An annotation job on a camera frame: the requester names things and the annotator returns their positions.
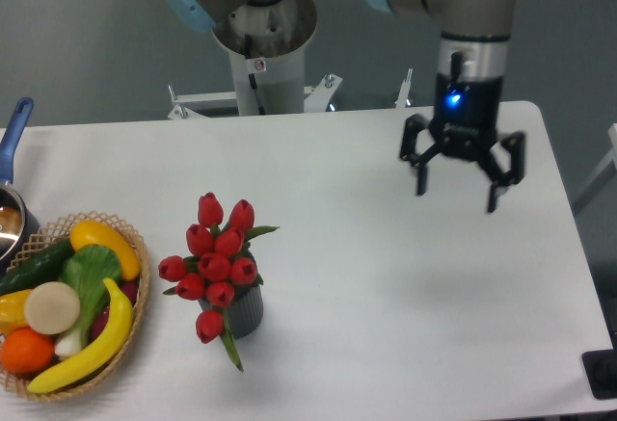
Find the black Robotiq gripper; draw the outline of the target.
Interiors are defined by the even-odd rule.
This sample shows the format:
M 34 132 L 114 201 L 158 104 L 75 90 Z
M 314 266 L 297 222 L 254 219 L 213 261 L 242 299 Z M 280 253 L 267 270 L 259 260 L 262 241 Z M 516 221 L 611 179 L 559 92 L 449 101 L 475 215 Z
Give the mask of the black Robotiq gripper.
M 498 199 L 525 177 L 525 133 L 500 135 L 499 146 L 509 156 L 504 170 L 491 151 L 497 139 L 496 118 L 503 78 L 454 82 L 444 74 L 436 78 L 433 118 L 421 114 L 405 120 L 399 159 L 416 172 L 416 194 L 423 196 L 428 184 L 428 163 L 438 154 L 478 161 L 490 180 L 487 209 L 494 213 Z M 416 150 L 418 135 L 428 130 L 434 143 L 423 153 Z

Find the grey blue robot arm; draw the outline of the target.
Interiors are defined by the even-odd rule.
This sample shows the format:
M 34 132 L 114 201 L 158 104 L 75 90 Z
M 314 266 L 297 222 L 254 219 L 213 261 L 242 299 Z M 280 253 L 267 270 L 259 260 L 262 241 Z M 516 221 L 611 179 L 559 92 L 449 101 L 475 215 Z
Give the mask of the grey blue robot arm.
M 317 13 L 312 0 L 165 0 L 199 33 L 228 52 L 243 116 L 303 113 L 305 50 Z M 409 117 L 399 156 L 423 194 L 437 155 L 477 164 L 490 190 L 487 208 L 525 174 L 525 135 L 497 131 L 516 0 L 366 0 L 390 14 L 424 12 L 442 25 L 433 115 Z

